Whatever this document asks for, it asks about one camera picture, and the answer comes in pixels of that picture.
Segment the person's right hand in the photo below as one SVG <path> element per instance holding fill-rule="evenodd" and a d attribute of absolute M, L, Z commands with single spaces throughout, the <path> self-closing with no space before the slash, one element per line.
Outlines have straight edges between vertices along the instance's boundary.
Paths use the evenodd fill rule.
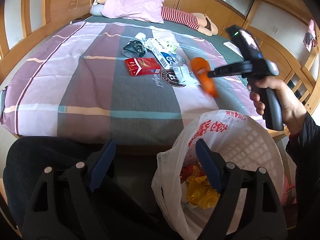
<path fill-rule="evenodd" d="M 287 84 L 274 76 L 267 76 L 255 81 L 254 84 L 260 89 L 270 88 L 275 90 L 281 105 L 283 123 L 287 126 L 291 135 L 298 134 L 303 128 L 306 109 Z"/>

